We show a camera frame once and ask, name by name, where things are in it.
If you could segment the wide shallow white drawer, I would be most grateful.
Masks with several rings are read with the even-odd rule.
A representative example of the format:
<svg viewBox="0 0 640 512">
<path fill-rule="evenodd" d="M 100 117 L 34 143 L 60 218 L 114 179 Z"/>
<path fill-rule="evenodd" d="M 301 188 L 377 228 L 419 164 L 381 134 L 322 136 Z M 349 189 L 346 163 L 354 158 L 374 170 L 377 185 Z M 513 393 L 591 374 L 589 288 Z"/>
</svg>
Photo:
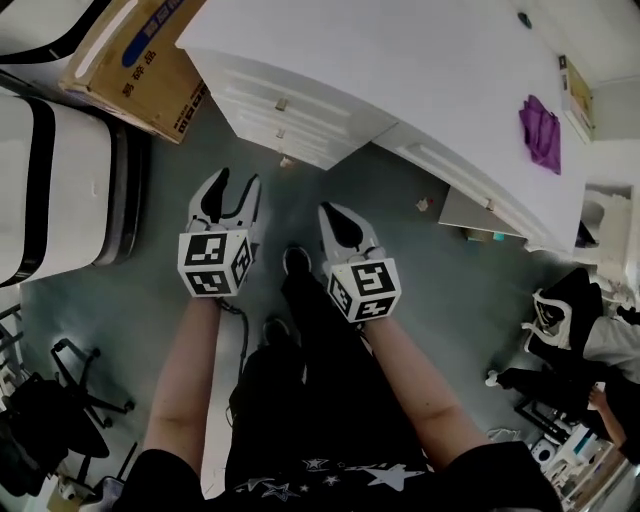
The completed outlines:
<svg viewBox="0 0 640 512">
<path fill-rule="evenodd" d="M 540 223 L 503 187 L 465 159 L 406 123 L 397 123 L 374 143 L 450 185 L 440 222 L 542 243 Z"/>
</svg>

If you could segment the flat yellow book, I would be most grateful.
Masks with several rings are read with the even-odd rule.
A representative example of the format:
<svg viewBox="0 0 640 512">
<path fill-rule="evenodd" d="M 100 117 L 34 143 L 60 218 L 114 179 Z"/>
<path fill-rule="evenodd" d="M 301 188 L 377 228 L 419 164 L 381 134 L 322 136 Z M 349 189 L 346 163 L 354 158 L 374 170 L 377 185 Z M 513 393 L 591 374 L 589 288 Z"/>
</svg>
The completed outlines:
<svg viewBox="0 0 640 512">
<path fill-rule="evenodd" d="M 558 63 L 563 112 L 581 140 L 590 144 L 594 137 L 591 90 L 566 55 L 559 55 Z"/>
</svg>

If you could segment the black metal rack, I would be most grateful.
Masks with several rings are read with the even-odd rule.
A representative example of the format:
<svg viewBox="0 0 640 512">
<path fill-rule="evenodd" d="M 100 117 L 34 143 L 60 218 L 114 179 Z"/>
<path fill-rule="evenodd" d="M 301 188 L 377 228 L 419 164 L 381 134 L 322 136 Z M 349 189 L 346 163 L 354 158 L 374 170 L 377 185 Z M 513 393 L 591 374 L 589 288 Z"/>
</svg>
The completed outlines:
<svg viewBox="0 0 640 512">
<path fill-rule="evenodd" d="M 20 342 L 23 340 L 21 306 L 0 312 L 0 398 L 11 395 L 25 380 Z"/>
</svg>

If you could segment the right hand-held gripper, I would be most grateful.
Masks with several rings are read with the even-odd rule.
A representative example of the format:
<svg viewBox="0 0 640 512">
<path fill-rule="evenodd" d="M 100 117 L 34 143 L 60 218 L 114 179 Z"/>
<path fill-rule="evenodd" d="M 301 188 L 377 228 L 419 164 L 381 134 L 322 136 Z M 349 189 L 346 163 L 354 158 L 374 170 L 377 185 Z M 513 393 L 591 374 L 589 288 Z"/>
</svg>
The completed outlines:
<svg viewBox="0 0 640 512">
<path fill-rule="evenodd" d="M 355 211 L 332 202 L 318 208 L 323 247 L 327 258 L 343 253 L 367 253 L 379 247 L 372 225 Z M 390 316 L 401 294 L 393 258 L 365 259 L 332 265 L 328 295 L 349 323 Z"/>
</svg>

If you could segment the person's left black shoe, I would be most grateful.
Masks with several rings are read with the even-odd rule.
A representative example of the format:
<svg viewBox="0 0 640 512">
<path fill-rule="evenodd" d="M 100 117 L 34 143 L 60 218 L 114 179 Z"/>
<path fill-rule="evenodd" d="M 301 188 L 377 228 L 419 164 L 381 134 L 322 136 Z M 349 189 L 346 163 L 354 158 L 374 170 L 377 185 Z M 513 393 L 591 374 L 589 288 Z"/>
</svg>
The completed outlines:
<svg viewBox="0 0 640 512">
<path fill-rule="evenodd" d="M 268 346 L 285 346 L 293 342 L 286 322 L 277 316 L 268 317 L 262 331 L 262 341 Z"/>
</svg>

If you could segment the person's left forearm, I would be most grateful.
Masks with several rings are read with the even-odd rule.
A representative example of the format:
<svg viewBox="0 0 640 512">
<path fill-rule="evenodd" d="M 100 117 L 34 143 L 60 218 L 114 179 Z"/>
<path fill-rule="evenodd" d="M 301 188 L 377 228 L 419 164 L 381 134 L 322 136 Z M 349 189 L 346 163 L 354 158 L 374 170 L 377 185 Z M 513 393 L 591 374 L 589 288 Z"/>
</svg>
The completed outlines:
<svg viewBox="0 0 640 512">
<path fill-rule="evenodd" d="M 169 452 L 195 469 L 202 464 L 221 309 L 193 298 L 158 379 L 144 440 L 146 450 Z"/>
</svg>

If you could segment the black office chair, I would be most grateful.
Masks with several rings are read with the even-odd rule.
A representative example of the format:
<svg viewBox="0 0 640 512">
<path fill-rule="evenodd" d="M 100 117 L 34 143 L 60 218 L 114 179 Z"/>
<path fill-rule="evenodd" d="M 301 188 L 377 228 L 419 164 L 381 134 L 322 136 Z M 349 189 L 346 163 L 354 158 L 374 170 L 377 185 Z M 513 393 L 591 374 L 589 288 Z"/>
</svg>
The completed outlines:
<svg viewBox="0 0 640 512">
<path fill-rule="evenodd" d="M 132 400 L 115 405 L 90 394 L 88 380 L 99 349 L 83 351 L 63 338 L 50 354 L 58 368 L 54 378 L 32 373 L 0 400 L 0 486 L 15 497 L 37 496 L 46 478 L 60 474 L 70 453 L 82 457 L 78 476 L 69 479 L 75 494 L 91 493 L 88 470 L 94 459 L 110 455 L 101 432 L 113 426 L 97 411 L 126 415 L 135 409 Z"/>
</svg>

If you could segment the purple cloth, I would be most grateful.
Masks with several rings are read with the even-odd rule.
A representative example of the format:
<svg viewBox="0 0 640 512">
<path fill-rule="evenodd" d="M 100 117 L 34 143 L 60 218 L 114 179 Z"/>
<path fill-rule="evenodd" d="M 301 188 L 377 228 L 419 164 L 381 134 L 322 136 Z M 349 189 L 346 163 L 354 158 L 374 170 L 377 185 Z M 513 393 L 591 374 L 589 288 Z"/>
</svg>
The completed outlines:
<svg viewBox="0 0 640 512">
<path fill-rule="evenodd" d="M 561 174 L 561 124 L 535 96 L 529 95 L 519 110 L 524 144 L 531 161 L 555 175 Z"/>
</svg>

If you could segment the black white patterned bag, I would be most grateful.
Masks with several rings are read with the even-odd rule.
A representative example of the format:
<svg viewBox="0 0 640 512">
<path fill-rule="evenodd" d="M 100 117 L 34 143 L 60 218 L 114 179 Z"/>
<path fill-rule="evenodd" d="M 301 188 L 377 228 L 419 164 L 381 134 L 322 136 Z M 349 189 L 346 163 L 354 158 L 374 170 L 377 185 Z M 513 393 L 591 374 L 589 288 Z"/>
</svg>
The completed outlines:
<svg viewBox="0 0 640 512">
<path fill-rule="evenodd" d="M 585 268 L 576 268 L 555 285 L 542 290 L 544 299 L 560 300 L 572 311 L 569 349 L 556 348 L 535 334 L 525 344 L 525 351 L 536 355 L 551 365 L 568 364 L 576 366 L 584 361 L 584 348 L 595 321 L 603 315 L 601 288 L 590 281 Z"/>
</svg>

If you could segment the person's right forearm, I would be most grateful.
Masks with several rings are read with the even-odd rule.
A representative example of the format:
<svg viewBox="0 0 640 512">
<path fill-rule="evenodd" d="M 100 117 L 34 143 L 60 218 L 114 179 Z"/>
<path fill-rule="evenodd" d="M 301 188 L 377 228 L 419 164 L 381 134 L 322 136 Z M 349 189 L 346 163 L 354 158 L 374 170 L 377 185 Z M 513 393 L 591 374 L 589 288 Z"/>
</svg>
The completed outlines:
<svg viewBox="0 0 640 512">
<path fill-rule="evenodd" d="M 391 317 L 364 327 L 393 393 L 436 469 L 491 440 L 474 423 L 437 367 Z"/>
</svg>

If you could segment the black star-print shirt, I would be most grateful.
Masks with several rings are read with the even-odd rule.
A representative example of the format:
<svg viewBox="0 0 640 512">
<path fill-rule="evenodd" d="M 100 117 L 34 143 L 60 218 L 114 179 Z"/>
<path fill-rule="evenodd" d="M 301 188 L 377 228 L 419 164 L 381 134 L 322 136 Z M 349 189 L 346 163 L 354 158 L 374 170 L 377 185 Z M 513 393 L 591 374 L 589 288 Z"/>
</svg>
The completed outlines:
<svg viewBox="0 0 640 512">
<path fill-rule="evenodd" d="M 354 464 L 298 459 L 285 470 L 251 472 L 204 497 L 177 456 L 143 452 L 111 512 L 563 512 L 549 480 L 521 442 L 491 443 L 442 471 L 425 460 Z"/>
</svg>

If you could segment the white teal storage cart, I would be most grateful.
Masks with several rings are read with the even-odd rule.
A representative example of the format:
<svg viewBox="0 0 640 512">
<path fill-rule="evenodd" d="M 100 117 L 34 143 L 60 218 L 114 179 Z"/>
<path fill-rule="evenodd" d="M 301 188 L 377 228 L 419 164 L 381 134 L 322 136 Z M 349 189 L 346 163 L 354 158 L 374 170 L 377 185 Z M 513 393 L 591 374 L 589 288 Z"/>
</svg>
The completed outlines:
<svg viewBox="0 0 640 512">
<path fill-rule="evenodd" d="M 545 435 L 530 450 L 564 512 L 588 512 L 631 465 L 614 444 L 583 425 L 560 445 Z"/>
</svg>

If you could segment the person's black shoe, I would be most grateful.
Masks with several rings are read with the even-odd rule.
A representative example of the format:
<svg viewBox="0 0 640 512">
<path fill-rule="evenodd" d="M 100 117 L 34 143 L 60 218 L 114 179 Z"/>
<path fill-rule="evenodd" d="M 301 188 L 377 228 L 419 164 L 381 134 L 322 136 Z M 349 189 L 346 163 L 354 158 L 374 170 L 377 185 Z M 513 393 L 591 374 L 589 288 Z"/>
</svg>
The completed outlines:
<svg viewBox="0 0 640 512">
<path fill-rule="evenodd" d="M 282 263 L 287 276 L 310 273 L 312 262 L 307 251 L 298 244 L 290 244 L 286 247 Z"/>
<path fill-rule="evenodd" d="M 268 317 L 262 331 L 262 341 L 268 346 L 285 346 L 293 342 L 286 322 L 277 316 Z"/>
</svg>

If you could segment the white desk with drawers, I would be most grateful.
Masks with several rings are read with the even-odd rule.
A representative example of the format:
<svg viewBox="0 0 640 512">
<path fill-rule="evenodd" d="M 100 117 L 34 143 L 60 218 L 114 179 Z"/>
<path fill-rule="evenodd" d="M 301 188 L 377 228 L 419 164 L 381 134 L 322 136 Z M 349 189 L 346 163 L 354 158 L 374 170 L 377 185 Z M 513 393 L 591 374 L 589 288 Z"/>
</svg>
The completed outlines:
<svg viewBox="0 0 640 512">
<path fill-rule="evenodd" d="M 430 136 L 503 187 L 573 249 L 586 146 L 561 125 L 561 174 L 534 164 L 519 110 L 562 113 L 557 56 L 508 0 L 206 0 L 177 42 L 276 66 L 350 94 Z"/>
</svg>

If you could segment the brown cardboard box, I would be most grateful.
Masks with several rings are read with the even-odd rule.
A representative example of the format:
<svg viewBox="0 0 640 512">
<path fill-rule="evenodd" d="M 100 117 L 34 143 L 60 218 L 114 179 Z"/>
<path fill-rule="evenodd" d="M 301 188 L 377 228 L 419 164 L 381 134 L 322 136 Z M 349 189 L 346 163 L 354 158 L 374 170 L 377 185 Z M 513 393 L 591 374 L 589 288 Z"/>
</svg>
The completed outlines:
<svg viewBox="0 0 640 512">
<path fill-rule="evenodd" d="M 177 40 L 206 0 L 112 0 L 87 32 L 60 88 L 180 144 L 208 90 Z"/>
</svg>

